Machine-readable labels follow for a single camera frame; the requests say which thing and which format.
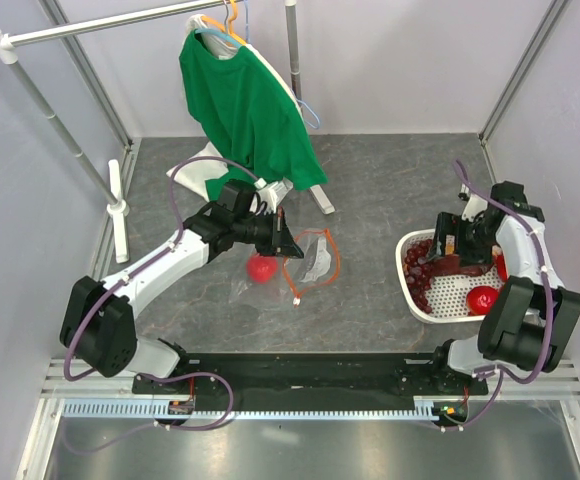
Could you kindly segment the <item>dark red grape bunch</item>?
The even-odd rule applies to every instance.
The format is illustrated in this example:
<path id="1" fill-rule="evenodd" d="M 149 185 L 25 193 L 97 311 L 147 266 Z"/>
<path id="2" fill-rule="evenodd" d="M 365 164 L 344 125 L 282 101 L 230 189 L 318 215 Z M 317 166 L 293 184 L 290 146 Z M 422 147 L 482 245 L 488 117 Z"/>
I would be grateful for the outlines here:
<path id="1" fill-rule="evenodd" d="M 431 239 L 419 240 L 406 251 L 402 262 L 406 286 L 416 307 L 426 314 L 431 314 L 433 308 L 427 299 L 427 292 L 432 286 L 432 266 L 428 261 L 428 253 L 432 246 Z"/>

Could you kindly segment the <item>red apple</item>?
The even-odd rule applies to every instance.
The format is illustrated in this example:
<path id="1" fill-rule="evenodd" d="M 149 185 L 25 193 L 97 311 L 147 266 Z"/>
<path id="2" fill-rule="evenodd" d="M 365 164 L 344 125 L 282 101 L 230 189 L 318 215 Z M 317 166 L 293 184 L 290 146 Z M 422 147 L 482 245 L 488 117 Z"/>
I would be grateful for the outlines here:
<path id="1" fill-rule="evenodd" d="M 477 286 L 466 295 L 466 306 L 472 315 L 486 315 L 499 296 L 499 290 L 491 286 Z"/>
<path id="2" fill-rule="evenodd" d="M 494 246 L 492 253 L 498 277 L 502 283 L 505 283 L 508 280 L 508 273 L 503 251 L 499 246 Z"/>
<path id="3" fill-rule="evenodd" d="M 251 281 L 258 284 L 268 283 L 278 270 L 275 257 L 252 255 L 246 263 L 246 272 Z"/>

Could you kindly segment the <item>clear orange zip top bag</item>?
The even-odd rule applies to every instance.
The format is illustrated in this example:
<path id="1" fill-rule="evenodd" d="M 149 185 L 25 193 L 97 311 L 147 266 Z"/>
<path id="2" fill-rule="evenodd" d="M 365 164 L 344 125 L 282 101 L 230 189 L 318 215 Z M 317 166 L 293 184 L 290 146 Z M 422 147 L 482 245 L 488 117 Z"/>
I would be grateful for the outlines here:
<path id="1" fill-rule="evenodd" d="M 258 254 L 249 248 L 232 277 L 229 302 L 259 310 L 297 308 L 307 295 L 338 278 L 341 256 L 330 229 L 305 229 L 295 237 L 295 242 L 303 250 L 304 258 L 275 257 L 278 270 L 265 284 L 255 283 L 248 277 L 246 263 Z"/>

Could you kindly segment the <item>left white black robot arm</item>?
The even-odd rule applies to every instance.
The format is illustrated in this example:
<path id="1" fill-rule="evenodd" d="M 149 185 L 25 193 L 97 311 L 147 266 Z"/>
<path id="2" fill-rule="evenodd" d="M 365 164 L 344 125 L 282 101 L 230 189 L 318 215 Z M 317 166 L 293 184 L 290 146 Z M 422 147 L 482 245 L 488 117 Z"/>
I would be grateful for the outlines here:
<path id="1" fill-rule="evenodd" d="M 301 259 L 281 207 L 252 205 L 258 193 L 252 184 L 231 180 L 217 200 L 210 201 L 178 227 L 160 247 L 130 267 L 102 280 L 89 276 L 72 287 L 59 340 L 66 347 L 63 374 L 72 372 L 73 359 L 84 361 L 90 373 L 111 378 L 123 371 L 178 393 L 189 382 L 177 347 L 165 340 L 138 335 L 136 319 L 178 280 L 215 260 L 235 244 L 251 245 L 263 257 Z"/>

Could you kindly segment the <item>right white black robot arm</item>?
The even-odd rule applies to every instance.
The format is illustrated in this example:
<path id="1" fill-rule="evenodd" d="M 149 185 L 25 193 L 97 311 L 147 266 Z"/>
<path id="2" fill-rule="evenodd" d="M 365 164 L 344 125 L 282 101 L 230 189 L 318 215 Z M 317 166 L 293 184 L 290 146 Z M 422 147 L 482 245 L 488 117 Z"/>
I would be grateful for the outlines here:
<path id="1" fill-rule="evenodd" d="M 468 185 L 459 197 L 461 214 L 437 216 L 426 263 L 436 276 L 489 270 L 493 250 L 504 257 L 507 278 L 485 314 L 479 332 L 448 340 L 435 351 L 428 381 L 437 392 L 453 392 L 464 375 L 504 372 L 521 384 L 560 362 L 580 316 L 580 294 L 568 290 L 547 252 L 545 217 L 528 203 L 521 184 L 504 181 L 482 194 Z"/>

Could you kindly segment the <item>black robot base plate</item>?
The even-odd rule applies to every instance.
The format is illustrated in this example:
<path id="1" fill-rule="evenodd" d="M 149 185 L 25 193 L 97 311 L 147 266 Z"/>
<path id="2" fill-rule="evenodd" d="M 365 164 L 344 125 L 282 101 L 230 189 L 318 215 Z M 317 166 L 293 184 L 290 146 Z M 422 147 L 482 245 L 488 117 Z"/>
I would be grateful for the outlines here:
<path id="1" fill-rule="evenodd" d="M 417 397 L 484 396 L 485 382 L 441 366 L 431 353 L 197 353 L 183 357 L 175 382 L 135 377 L 135 394 L 191 394 L 223 410 L 335 410 L 412 407 Z"/>

